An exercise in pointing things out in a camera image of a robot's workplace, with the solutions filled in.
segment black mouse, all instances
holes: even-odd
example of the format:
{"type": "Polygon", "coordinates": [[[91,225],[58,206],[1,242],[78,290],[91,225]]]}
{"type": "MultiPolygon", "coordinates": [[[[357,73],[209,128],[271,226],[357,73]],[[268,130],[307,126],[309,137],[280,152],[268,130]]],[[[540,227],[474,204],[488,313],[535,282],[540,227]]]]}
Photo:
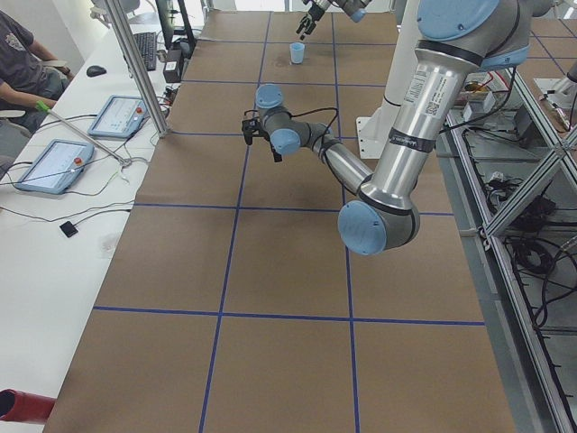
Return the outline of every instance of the black mouse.
{"type": "Polygon", "coordinates": [[[102,66],[92,65],[87,69],[87,75],[89,77],[98,77],[102,74],[106,74],[106,69],[104,69],[102,66]]]}

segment seated person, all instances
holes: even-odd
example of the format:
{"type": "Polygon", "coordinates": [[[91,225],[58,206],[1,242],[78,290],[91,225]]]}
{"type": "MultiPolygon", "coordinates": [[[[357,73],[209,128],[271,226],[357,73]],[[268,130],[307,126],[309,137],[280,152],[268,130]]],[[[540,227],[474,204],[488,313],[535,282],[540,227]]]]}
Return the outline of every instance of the seated person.
{"type": "Polygon", "coordinates": [[[70,68],[45,68],[38,60],[56,57],[34,39],[10,16],[0,11],[0,110],[25,110],[26,114],[11,119],[34,133],[46,113],[36,111],[41,100],[54,107],[69,81],[74,78],[70,68]]]}

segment black t-shirt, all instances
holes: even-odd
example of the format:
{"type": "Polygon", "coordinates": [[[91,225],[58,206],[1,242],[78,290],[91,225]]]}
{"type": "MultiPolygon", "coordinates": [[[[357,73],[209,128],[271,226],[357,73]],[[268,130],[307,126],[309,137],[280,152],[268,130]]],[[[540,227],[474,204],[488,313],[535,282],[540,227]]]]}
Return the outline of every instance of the black t-shirt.
{"type": "MultiPolygon", "coordinates": [[[[46,85],[46,71],[29,51],[33,41],[31,32],[0,11],[0,84],[34,95],[46,85]]],[[[11,108],[0,99],[0,110],[11,108]]]]}

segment industrial robot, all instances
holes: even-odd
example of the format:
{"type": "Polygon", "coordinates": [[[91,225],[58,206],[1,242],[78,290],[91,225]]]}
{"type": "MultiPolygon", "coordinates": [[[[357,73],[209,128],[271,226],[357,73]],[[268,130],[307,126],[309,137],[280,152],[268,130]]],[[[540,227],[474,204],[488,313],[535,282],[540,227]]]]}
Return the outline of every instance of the industrial robot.
{"type": "MultiPolygon", "coordinates": [[[[310,34],[330,5],[360,21],[369,1],[313,0],[298,32],[310,34]]],[[[374,172],[351,153],[325,124],[299,122],[283,105],[276,85],[256,92],[258,118],[243,123],[253,136],[270,141],[277,157],[306,147],[358,199],[340,211],[338,229],[346,246],[370,255],[409,243],[419,229],[411,192],[444,120],[469,74],[511,68],[529,51],[531,18],[545,14],[551,0],[421,0],[417,66],[374,172]]]]}

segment black keyboard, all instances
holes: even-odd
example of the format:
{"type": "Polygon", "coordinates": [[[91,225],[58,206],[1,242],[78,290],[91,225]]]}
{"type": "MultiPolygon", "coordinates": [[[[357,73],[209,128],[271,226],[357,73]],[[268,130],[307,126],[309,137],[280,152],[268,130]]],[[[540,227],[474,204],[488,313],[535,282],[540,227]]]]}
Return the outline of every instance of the black keyboard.
{"type": "Polygon", "coordinates": [[[146,70],[156,69],[156,33],[155,32],[145,32],[136,33],[134,35],[136,40],[136,46],[141,52],[142,60],[144,60],[144,65],[146,70]]]}

